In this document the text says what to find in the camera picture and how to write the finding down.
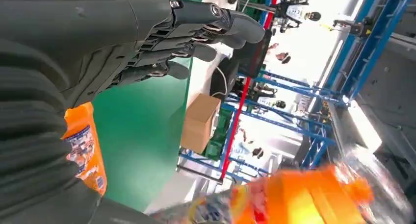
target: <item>green crate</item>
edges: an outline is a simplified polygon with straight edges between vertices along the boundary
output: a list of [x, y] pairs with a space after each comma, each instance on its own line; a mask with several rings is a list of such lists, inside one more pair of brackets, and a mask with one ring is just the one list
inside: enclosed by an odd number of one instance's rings
[[202, 156], [215, 161], [220, 159], [232, 117], [232, 111], [220, 109], [217, 128], [214, 131], [214, 135], [209, 140], [207, 147], [201, 153]]

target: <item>white cable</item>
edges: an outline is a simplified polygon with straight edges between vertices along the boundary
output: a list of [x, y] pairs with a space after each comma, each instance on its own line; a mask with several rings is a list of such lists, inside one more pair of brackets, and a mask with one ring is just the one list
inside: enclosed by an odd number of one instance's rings
[[250, 1], [250, 0], [247, 0], [247, 1], [246, 1], [246, 4], [244, 5], [244, 7], [243, 7], [243, 9], [241, 10], [241, 12], [244, 12], [244, 10], [246, 10], [246, 7], [247, 7], [247, 5], [248, 5], [249, 1]]
[[223, 95], [223, 96], [226, 97], [227, 96], [227, 92], [228, 92], [227, 79], [225, 78], [225, 74], [222, 72], [222, 70], [220, 68], [218, 68], [218, 66], [215, 67], [215, 68], [220, 72], [220, 74], [222, 75], [222, 78], [224, 79], [225, 93], [217, 92], [217, 93], [212, 94], [211, 97], [213, 97], [213, 96], [215, 96], [217, 94], [221, 94], [221, 95]]

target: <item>product label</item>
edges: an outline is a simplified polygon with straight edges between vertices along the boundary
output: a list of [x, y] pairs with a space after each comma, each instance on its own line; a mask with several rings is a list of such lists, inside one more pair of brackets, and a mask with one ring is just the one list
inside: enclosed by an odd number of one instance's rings
[[65, 141], [71, 143], [72, 151], [68, 154], [67, 159], [74, 161], [79, 166], [77, 176], [86, 171], [88, 162], [94, 155], [94, 137], [91, 133], [91, 127], [88, 125], [80, 132], [65, 138]]
[[82, 179], [88, 187], [104, 195], [107, 180], [103, 158], [99, 145], [95, 142], [91, 126], [88, 125], [80, 132], [64, 140], [72, 146], [72, 151], [68, 154], [67, 159], [78, 164], [77, 177]]

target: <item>robotic hand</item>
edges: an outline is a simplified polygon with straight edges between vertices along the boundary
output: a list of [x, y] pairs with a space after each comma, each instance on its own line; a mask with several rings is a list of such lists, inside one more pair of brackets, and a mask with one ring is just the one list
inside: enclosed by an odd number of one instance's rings
[[214, 3], [0, 1], [0, 54], [7, 60], [3, 64], [44, 75], [64, 97], [61, 111], [116, 85], [171, 73], [184, 78], [188, 70], [171, 59], [211, 61], [216, 51], [208, 44], [222, 42], [238, 49], [264, 35], [252, 18]]
[[109, 87], [146, 80], [153, 76], [171, 75], [185, 79], [189, 70], [169, 60], [195, 56], [212, 61], [216, 50], [208, 44], [222, 42], [239, 49], [246, 42], [257, 43], [263, 28], [247, 15], [218, 7], [214, 3], [187, 0], [170, 1], [172, 17], [158, 25], [156, 34], [144, 42], [132, 66], [127, 66]]

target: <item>orange package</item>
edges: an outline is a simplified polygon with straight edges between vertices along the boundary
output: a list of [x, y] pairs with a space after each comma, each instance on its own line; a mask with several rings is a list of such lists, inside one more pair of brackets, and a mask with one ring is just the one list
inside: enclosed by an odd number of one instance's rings
[[77, 177], [103, 196], [107, 189], [107, 177], [93, 112], [90, 102], [68, 109], [65, 112], [68, 129], [62, 139], [71, 143], [72, 151], [67, 159], [78, 164]]

